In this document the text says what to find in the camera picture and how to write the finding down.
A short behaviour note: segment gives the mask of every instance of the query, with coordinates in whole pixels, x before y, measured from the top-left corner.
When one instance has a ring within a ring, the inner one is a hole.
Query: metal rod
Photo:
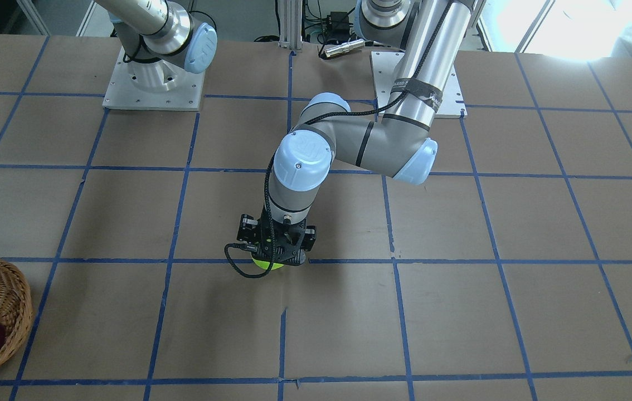
[[[553,8],[555,3],[556,0],[546,0],[546,3],[544,3],[541,10],[539,10],[537,18],[532,21],[532,25],[529,25],[527,33],[524,34],[522,41],[519,43],[519,46],[517,46],[517,50],[515,50],[514,53],[524,53],[527,50],[527,47],[530,43],[532,43],[532,39],[537,34],[537,31],[541,28],[541,23],[543,23],[543,20],[546,19],[546,16],[548,16],[548,13],[551,11],[551,8]]]
[[[158,33],[168,20],[166,0],[95,0],[95,2],[143,35]]]
[[[31,0],[16,0],[16,3],[18,3],[18,6],[26,15],[26,18],[28,18],[28,22],[33,25],[36,31],[44,36],[51,35],[51,32],[48,30],[48,26],[46,26],[46,23],[43,22],[43,18],[38,15],[38,10],[36,10],[36,6],[33,5]]]

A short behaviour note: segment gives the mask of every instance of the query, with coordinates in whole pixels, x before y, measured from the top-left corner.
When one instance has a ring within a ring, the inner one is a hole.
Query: aluminum mounting plate
[[[123,54],[123,49],[120,49],[108,89],[105,90],[104,107],[115,110],[199,111],[204,73],[185,73],[183,82],[170,91],[147,92],[133,84],[132,75],[123,63]]]
[[[375,93],[378,96],[378,107],[388,104],[390,99],[390,89],[393,87],[395,77],[393,72],[403,52],[392,51],[372,51],[370,53],[371,65],[373,66],[373,81],[375,83]],[[443,104],[435,115],[436,119],[459,119],[461,113],[467,116],[467,107],[464,106],[462,90],[459,87],[457,73],[454,66],[450,71],[448,83],[443,91]]]

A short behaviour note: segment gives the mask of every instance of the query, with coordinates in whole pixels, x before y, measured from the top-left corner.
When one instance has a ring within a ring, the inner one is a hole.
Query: silver cylindrical tube
[[[95,2],[143,35],[157,33],[168,20],[166,0],[95,0]]]
[[[410,10],[410,0],[364,0],[363,16],[374,26],[390,28],[401,23]]]
[[[418,73],[415,75],[420,58],[425,51],[425,46],[440,20],[441,13],[448,3],[447,1],[434,2],[424,4],[425,11],[430,15],[428,22],[423,23],[423,30],[415,31],[415,36],[408,42],[408,49],[405,51],[405,58],[397,67],[396,79],[417,78],[419,81],[426,82],[435,88],[443,91],[449,78],[449,73],[457,56],[457,51],[462,43],[471,11],[466,5],[459,2],[453,2],[448,10],[448,14],[443,19],[443,25],[435,38],[430,52],[427,54],[425,62]],[[390,96],[390,101],[394,101],[401,92],[394,92]],[[415,96],[407,96],[396,106],[386,111],[386,114],[395,114],[397,116],[407,117],[418,121],[424,125],[430,126],[435,117],[436,110],[425,104],[425,102]]]

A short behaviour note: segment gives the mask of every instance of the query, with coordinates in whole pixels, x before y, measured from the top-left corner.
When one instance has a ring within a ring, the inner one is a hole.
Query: wire
[[[272,168],[274,166],[274,156],[272,155],[271,160],[269,161],[269,165],[267,167],[267,172],[265,174],[264,177],[264,208],[267,212],[267,219],[269,221],[269,243],[271,244],[271,252],[270,252],[270,256],[269,256],[269,266],[266,268],[265,271],[261,272],[260,274],[248,274],[244,271],[242,271],[242,269],[240,269],[236,263],[234,263],[234,260],[232,259],[232,257],[229,255],[229,249],[230,248],[237,248],[237,249],[242,249],[243,251],[247,251],[247,244],[239,244],[239,243],[229,243],[225,245],[225,256],[227,257],[227,261],[229,261],[229,264],[232,265],[232,268],[234,268],[234,270],[236,272],[238,272],[240,274],[240,276],[242,277],[246,277],[246,278],[261,278],[266,276],[267,274],[269,274],[269,272],[272,271],[272,268],[274,267],[274,254],[276,254],[276,235],[274,234],[274,220],[272,219],[272,214],[271,214],[271,205],[270,205],[270,201],[269,201],[269,176],[271,175],[271,171]]]
[[[255,42],[276,42],[279,41],[279,36],[276,35],[264,35],[264,36],[259,36],[258,38],[254,39]]]
[[[281,36],[281,20],[279,19],[279,0],[274,0],[274,13],[276,14],[276,26]]]
[[[206,16],[207,16],[207,18],[209,18],[209,19],[212,21],[212,27],[213,27],[215,30],[217,30],[217,23],[215,22],[215,19],[214,19],[214,18],[212,18],[212,16],[211,16],[211,15],[209,15],[208,13],[203,12],[203,11],[197,11],[197,10],[191,10],[189,13],[198,13],[198,14],[206,15]]]
[[[430,35],[430,40],[427,43],[427,46],[425,46],[425,50],[423,50],[422,56],[420,57],[420,61],[417,64],[417,67],[415,68],[415,73],[412,74],[412,78],[411,79],[415,79],[417,78],[417,76],[420,74],[420,71],[422,69],[422,66],[425,65],[425,59],[427,58],[427,54],[430,53],[430,48],[432,48],[432,44],[435,41],[435,37],[437,36],[437,34],[440,31],[440,28],[443,26],[443,22],[445,20],[445,16],[448,15],[448,11],[450,6],[452,5],[453,0],[449,0],[448,5],[445,7],[445,10],[443,11],[443,15],[440,17],[440,20],[438,21],[437,25],[435,26],[435,30],[433,31],[433,33]],[[387,109],[390,109],[390,107],[395,106],[396,104],[398,104],[398,102],[402,101],[403,99],[405,99],[405,96],[407,96],[408,91],[407,89],[403,90],[402,93],[400,93],[400,95],[395,98],[394,101],[389,102],[389,104],[383,106],[383,107],[378,107],[378,109],[375,110],[371,110],[371,111],[334,111],[331,113],[326,113],[326,114],[321,114],[318,117],[314,117],[313,119],[310,119],[309,121],[306,121],[305,124],[306,125],[311,125],[313,123],[319,122],[323,119],[327,119],[328,117],[336,117],[336,116],[370,116],[372,114],[378,114],[381,111],[386,111]]]

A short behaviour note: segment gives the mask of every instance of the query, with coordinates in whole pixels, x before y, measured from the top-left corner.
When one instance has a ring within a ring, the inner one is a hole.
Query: black stripe
[[[417,127],[420,127],[421,129],[430,130],[430,127],[428,127],[427,125],[421,123],[420,121],[416,121],[413,119],[408,119],[408,117],[403,117],[403,116],[398,116],[397,114],[384,114],[383,115],[383,119],[393,119],[393,120],[398,120],[398,121],[403,121],[406,122],[408,124],[412,124],[415,125]]]
[[[405,33],[403,33],[403,40],[400,42],[400,48],[403,50],[405,50],[405,47],[407,47],[407,39],[410,37],[410,30],[412,30],[412,26],[415,23],[415,17],[417,16],[419,11],[420,11],[420,2],[415,2],[412,5],[412,10],[410,10],[410,18],[408,18],[407,25],[405,26]]]
[[[272,201],[272,203],[273,203],[276,207],[278,207],[278,208],[280,208],[281,210],[283,210],[283,211],[285,211],[285,212],[288,212],[288,213],[301,213],[301,212],[305,211],[306,209],[310,208],[310,207],[311,207],[311,205],[313,205],[313,203],[312,203],[311,205],[306,206],[305,208],[301,209],[300,211],[291,211],[291,210],[289,210],[289,209],[287,209],[287,208],[285,208],[285,207],[281,206],[279,203],[277,203],[277,202],[276,202],[276,201],[272,198],[271,194],[269,195],[269,200],[270,200],[270,201]]]
[[[365,152],[365,146],[368,144],[368,139],[370,139],[370,131],[373,129],[374,121],[368,123],[368,128],[365,130],[365,135],[363,135],[363,142],[361,142],[361,148],[358,151],[358,157],[356,158],[356,167],[360,167],[360,163],[363,161],[363,153]]]

